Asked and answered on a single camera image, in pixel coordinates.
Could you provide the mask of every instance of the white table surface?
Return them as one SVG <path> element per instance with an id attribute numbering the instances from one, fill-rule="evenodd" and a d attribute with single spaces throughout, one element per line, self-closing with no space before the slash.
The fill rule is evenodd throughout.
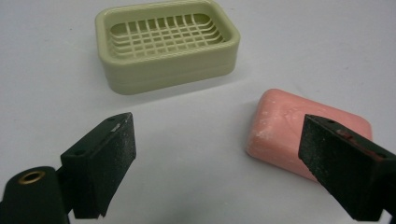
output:
<path id="1" fill-rule="evenodd" d="M 396 153 L 396 1 L 219 0 L 242 37 L 230 75 L 119 95 L 94 17 L 145 2 L 0 3 L 0 191 L 132 112 L 137 158 L 107 216 L 72 223 L 355 223 L 321 185 L 244 150 L 258 100 L 279 88 L 363 116 Z"/>

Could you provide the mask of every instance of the beige soap dish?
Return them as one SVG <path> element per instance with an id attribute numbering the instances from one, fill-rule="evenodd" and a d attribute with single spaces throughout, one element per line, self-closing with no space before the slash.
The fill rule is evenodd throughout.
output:
<path id="1" fill-rule="evenodd" d="M 211 0 L 114 7 L 95 23 L 108 84 L 120 94 L 219 77 L 235 67 L 240 35 Z"/>

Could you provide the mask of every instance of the soap dish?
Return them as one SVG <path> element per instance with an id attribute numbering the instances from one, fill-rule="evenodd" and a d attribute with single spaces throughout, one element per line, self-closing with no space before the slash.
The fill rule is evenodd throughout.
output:
<path id="1" fill-rule="evenodd" d="M 120 94 L 224 76 L 235 67 L 240 35 L 212 0 L 114 7 L 95 25 L 108 85 Z"/>

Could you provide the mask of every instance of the soap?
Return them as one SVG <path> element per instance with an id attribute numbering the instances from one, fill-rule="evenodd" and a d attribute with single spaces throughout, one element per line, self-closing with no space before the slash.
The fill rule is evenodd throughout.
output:
<path id="1" fill-rule="evenodd" d="M 305 114 L 332 119 L 372 140 L 371 125 L 366 119 L 282 90 L 271 89 L 259 101 L 247 140 L 247 154 L 317 181 L 298 158 Z"/>

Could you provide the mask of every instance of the soap bar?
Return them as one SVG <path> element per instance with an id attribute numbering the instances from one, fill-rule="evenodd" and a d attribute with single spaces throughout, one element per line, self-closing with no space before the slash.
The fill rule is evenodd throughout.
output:
<path id="1" fill-rule="evenodd" d="M 305 114 L 332 119 L 372 140 L 371 125 L 366 119 L 285 91 L 272 89 L 266 91 L 259 101 L 247 140 L 247 153 L 316 181 L 298 158 Z"/>

